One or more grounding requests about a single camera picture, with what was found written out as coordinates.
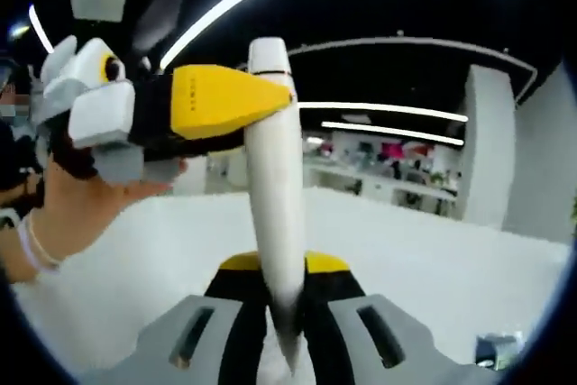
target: human hand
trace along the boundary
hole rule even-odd
[[[180,173],[186,170],[180,163]],[[57,260],[82,252],[129,205],[170,188],[170,183],[134,182],[111,186],[96,176],[75,179],[52,156],[44,174],[44,207],[32,213],[38,241]]]

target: pink object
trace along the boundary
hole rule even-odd
[[[383,143],[380,152],[388,158],[405,158],[405,151],[399,143]]]
[[[321,151],[332,152],[333,151],[333,144],[330,142],[324,142],[323,144],[321,144],[320,148],[321,148]]]

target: wrist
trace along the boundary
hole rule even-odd
[[[16,229],[0,231],[0,261],[10,283],[32,281],[38,273],[28,261]]]
[[[73,253],[67,251],[66,248],[68,243],[64,240],[65,226],[51,221],[45,208],[34,208],[28,218],[29,232],[32,229],[33,234],[31,236],[33,235],[36,238],[44,250],[44,252],[41,252],[38,248],[34,249],[36,256],[43,260],[43,264],[47,264],[44,263],[46,261],[46,253],[56,261],[64,261]]]

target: robot eye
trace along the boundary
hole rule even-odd
[[[124,72],[124,64],[117,58],[108,58],[105,64],[105,74],[108,81],[124,79],[126,75]]]

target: yellow panel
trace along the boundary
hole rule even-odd
[[[321,252],[307,252],[307,269],[311,274],[349,270],[349,265],[338,257]]]
[[[228,258],[219,267],[219,270],[259,270],[261,260],[258,252],[244,252]]]
[[[216,65],[176,68],[170,126],[188,140],[232,133],[288,106],[290,89]]]

